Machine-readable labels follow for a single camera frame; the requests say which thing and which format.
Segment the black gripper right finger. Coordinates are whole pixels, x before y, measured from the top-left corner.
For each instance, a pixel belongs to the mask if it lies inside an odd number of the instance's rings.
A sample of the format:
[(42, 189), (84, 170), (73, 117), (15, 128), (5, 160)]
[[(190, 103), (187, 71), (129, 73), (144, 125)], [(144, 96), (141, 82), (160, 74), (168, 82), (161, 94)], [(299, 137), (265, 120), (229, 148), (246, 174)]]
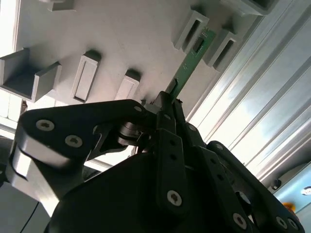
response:
[(185, 164), (198, 188), (205, 225), (211, 233), (303, 233), (297, 216), (288, 210), (220, 142), (204, 143), (185, 121), (182, 103), (173, 104)]

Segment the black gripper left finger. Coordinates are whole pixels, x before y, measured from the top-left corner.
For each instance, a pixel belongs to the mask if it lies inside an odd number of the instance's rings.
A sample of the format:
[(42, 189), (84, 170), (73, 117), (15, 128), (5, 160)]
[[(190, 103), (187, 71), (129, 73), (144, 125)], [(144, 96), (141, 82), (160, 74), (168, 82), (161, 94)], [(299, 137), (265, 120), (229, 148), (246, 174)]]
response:
[(141, 154), (155, 158), (156, 197), (182, 199), (165, 185), (185, 192), (184, 146), (177, 133), (173, 99), (159, 93), (148, 111), (134, 100), (114, 100), (30, 110), (18, 121), (6, 176), (10, 184), (38, 200), (53, 216), (73, 189)]

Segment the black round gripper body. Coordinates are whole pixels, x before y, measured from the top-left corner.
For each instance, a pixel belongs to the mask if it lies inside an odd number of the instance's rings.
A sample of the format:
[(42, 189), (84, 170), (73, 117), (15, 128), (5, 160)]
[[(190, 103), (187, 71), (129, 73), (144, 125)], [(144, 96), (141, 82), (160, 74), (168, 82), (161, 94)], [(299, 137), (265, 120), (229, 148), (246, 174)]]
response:
[(217, 155), (194, 149), (194, 167), (185, 168), (182, 182), (165, 185), (159, 204), (155, 158), (134, 156), (73, 189), (59, 202), (48, 224), (50, 233), (253, 233)]

